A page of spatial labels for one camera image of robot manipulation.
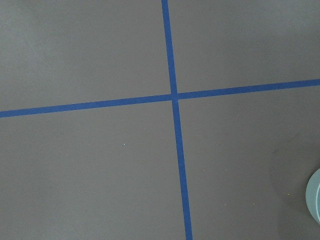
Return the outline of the pale green ceramic bowl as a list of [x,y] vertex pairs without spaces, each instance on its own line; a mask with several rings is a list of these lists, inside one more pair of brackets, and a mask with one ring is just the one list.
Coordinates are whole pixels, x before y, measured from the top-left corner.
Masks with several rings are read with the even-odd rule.
[[320,169],[312,174],[307,183],[305,201],[309,213],[320,224]]

